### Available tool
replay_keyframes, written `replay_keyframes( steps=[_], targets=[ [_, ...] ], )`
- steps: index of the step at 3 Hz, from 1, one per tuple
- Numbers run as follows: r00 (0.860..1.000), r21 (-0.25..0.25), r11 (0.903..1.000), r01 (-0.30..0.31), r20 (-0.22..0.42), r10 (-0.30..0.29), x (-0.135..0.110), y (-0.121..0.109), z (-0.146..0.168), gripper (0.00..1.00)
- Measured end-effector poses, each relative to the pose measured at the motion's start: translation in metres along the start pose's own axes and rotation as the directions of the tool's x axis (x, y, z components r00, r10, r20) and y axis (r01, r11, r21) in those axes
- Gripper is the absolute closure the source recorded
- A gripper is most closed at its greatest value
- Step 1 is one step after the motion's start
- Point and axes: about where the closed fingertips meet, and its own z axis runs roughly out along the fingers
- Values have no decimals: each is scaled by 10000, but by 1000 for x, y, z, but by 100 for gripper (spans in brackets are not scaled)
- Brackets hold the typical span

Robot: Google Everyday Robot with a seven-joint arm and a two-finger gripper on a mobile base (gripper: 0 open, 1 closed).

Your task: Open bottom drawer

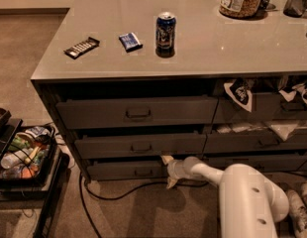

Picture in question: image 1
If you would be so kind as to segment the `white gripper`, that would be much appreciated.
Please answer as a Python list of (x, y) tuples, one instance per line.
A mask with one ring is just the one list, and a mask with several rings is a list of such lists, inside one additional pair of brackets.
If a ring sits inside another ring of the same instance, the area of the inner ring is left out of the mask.
[(178, 179), (191, 179), (193, 164), (188, 160), (174, 160), (173, 156), (162, 156), (162, 162), (167, 165), (170, 178), (167, 179), (167, 189), (173, 188)]

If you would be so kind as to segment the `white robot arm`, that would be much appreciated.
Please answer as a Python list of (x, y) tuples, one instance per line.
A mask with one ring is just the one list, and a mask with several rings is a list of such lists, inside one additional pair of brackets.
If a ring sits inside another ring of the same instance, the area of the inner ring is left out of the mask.
[(283, 189), (262, 173), (245, 164), (221, 171), (195, 157), (161, 158), (168, 188), (180, 179), (205, 179), (218, 187), (222, 238), (278, 238), (275, 223), (287, 216), (289, 202)]

